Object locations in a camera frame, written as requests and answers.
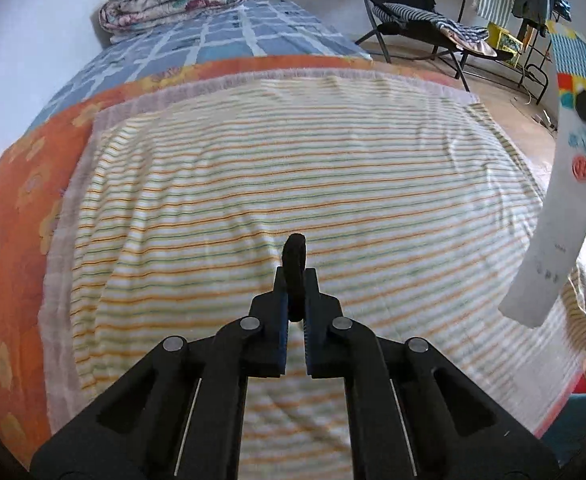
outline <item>clothes drying rack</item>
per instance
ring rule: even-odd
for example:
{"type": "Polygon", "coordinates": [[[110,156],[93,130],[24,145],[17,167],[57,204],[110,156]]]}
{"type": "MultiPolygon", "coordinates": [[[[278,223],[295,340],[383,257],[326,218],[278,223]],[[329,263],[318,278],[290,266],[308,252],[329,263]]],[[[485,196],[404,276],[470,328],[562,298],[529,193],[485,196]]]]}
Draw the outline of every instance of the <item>clothes drying rack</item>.
{"type": "MultiPolygon", "coordinates": [[[[467,0],[462,0],[462,4],[460,6],[460,13],[458,14],[458,22],[460,22],[460,23],[462,22],[462,15],[464,14],[464,10],[465,10],[466,5],[467,5],[467,0]]],[[[552,12],[552,17],[556,22],[558,22],[560,20],[560,14],[556,11],[552,12]]],[[[550,42],[548,43],[548,46],[546,47],[546,49],[544,51],[539,49],[536,46],[536,44],[538,42],[539,35],[540,35],[540,32],[538,30],[536,30],[533,40],[527,46],[527,49],[529,52],[526,56],[526,60],[524,61],[524,63],[518,63],[516,67],[513,67],[513,66],[508,65],[505,62],[496,61],[496,63],[499,63],[500,65],[502,65],[506,69],[509,69],[509,70],[512,70],[513,72],[518,73],[518,75],[520,76],[520,79],[517,82],[507,76],[493,72],[487,68],[483,68],[483,67],[480,67],[477,65],[467,64],[466,63],[467,59],[465,56],[463,56],[462,60],[460,61],[460,64],[463,69],[462,72],[464,72],[465,75],[470,75],[473,77],[484,79],[486,81],[490,81],[490,82],[498,84],[500,86],[504,86],[506,88],[520,91],[520,92],[527,94],[527,95],[531,96],[532,98],[534,98],[536,100],[536,105],[539,105],[540,102],[542,101],[542,98],[544,97],[545,92],[547,92],[548,85],[549,85],[548,75],[547,75],[547,73],[544,72],[544,64],[545,64],[545,62],[550,61],[550,49],[551,49],[550,42]],[[542,56],[542,60],[537,64],[534,62],[531,62],[531,56],[532,56],[533,52],[537,52],[538,54],[540,54],[542,56]],[[469,72],[468,70],[464,70],[465,67],[473,68],[474,72],[469,72]],[[481,72],[490,74],[494,78],[499,78],[500,80],[495,80],[494,78],[484,76],[482,74],[479,74],[476,71],[481,71],[481,72]],[[530,80],[530,81],[534,82],[535,84],[542,87],[542,89],[540,90],[540,92],[537,95],[535,95],[533,92],[529,91],[529,89],[524,85],[525,80],[530,80]]],[[[443,62],[446,63],[446,65],[450,66],[451,68],[454,68],[452,65],[450,65],[448,63],[447,60],[445,60],[445,59],[442,59],[442,60],[443,60],[443,62]]]]}

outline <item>striped blanket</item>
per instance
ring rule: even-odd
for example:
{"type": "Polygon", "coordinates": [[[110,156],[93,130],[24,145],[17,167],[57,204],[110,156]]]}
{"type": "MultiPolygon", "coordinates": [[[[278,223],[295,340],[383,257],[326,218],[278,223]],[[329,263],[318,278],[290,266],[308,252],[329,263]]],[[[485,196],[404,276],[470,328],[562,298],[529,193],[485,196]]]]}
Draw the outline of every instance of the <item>striped blanket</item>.
{"type": "MultiPolygon", "coordinates": [[[[497,307],[542,190],[480,104],[402,80],[258,80],[103,134],[82,201],[71,325],[80,384],[104,391],[164,336],[212,335],[271,290],[288,234],[347,316],[425,336],[539,428],[582,364],[586,314],[570,276],[542,327],[497,307]]],[[[341,381],[250,380],[241,478],[346,478],[341,381]]]]}
{"type": "Polygon", "coordinates": [[[121,104],[106,108],[95,117],[92,135],[73,172],[64,194],[57,228],[48,252],[47,270],[44,277],[44,301],[39,312],[39,329],[44,341],[44,377],[46,403],[51,431],[55,433],[85,406],[86,398],[80,389],[73,357],[73,337],[70,326],[70,296],[73,280],[73,248],[80,206],[94,172],[94,154],[102,134],[133,116],[165,110],[172,104],[234,88],[260,79],[288,79],[295,77],[326,77],[336,75],[353,80],[379,78],[399,79],[417,91],[427,91],[433,96],[454,100],[463,106],[478,102],[477,96],[443,84],[420,79],[429,72],[411,73],[413,77],[357,70],[356,68],[295,68],[286,70],[262,70],[230,74],[222,77],[188,82],[142,95],[121,104]]]}

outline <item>red logo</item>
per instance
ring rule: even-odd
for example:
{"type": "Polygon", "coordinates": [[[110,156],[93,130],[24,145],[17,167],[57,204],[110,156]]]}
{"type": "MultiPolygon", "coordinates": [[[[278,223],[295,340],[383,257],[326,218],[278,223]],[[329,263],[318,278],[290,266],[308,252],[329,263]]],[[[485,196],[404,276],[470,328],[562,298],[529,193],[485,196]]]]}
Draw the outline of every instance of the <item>red logo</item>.
{"type": "Polygon", "coordinates": [[[578,182],[586,182],[586,156],[576,155],[573,161],[573,173],[578,182]]]}

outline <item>orange blanket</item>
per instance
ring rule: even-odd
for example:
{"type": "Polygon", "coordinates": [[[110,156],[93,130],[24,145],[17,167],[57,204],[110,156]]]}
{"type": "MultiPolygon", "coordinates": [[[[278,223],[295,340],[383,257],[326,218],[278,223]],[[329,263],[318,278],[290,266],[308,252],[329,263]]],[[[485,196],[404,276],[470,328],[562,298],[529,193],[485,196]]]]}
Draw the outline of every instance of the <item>orange blanket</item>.
{"type": "Polygon", "coordinates": [[[169,70],[98,94],[24,135],[0,158],[0,437],[28,466],[50,436],[38,311],[61,199],[104,108],[167,86],[286,68],[378,70],[454,86],[448,76],[363,59],[253,57],[169,70]]]}

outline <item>chair leg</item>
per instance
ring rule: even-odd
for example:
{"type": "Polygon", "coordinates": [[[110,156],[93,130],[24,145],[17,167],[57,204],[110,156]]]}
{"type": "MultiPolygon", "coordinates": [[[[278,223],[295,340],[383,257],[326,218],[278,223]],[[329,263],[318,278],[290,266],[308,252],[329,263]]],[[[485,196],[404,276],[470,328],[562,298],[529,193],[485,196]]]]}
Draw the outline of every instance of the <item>chair leg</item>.
{"type": "Polygon", "coordinates": [[[470,90],[468,89],[467,79],[464,77],[464,72],[462,72],[462,67],[460,66],[460,62],[458,61],[458,58],[455,57],[455,54],[453,54],[452,50],[449,50],[449,54],[451,54],[451,59],[453,60],[453,64],[455,65],[455,68],[457,70],[455,79],[458,79],[458,77],[460,79],[462,79],[462,84],[464,85],[464,89],[467,92],[470,92],[470,90]]]}
{"type": "Polygon", "coordinates": [[[362,36],[361,38],[359,38],[359,40],[357,40],[355,42],[356,45],[359,45],[360,43],[362,43],[363,41],[367,41],[371,36],[373,36],[375,34],[375,29],[371,30],[370,32],[366,33],[364,36],[362,36]]]}
{"type": "Polygon", "coordinates": [[[369,17],[369,22],[371,22],[371,26],[373,27],[373,34],[377,38],[377,42],[379,43],[379,47],[382,49],[382,54],[384,54],[384,59],[387,60],[387,63],[391,64],[391,57],[388,55],[387,45],[384,43],[382,39],[382,34],[379,33],[377,30],[377,23],[375,22],[375,18],[373,17],[373,12],[371,12],[371,7],[369,4],[369,0],[364,0],[364,6],[367,9],[367,15],[369,17]]]}
{"type": "Polygon", "coordinates": [[[384,54],[384,59],[387,60],[387,63],[391,64],[391,56],[388,55],[387,44],[384,43],[384,40],[382,39],[382,34],[378,32],[377,28],[375,29],[375,35],[377,36],[377,42],[379,43],[379,47],[382,49],[382,54],[384,54]]]}
{"type": "MultiPolygon", "coordinates": [[[[460,59],[460,68],[462,70],[464,70],[464,65],[467,64],[467,59],[468,59],[468,52],[464,51],[464,53],[462,54],[462,59],[460,59]]],[[[459,73],[455,74],[455,79],[460,79],[459,73]]]]}

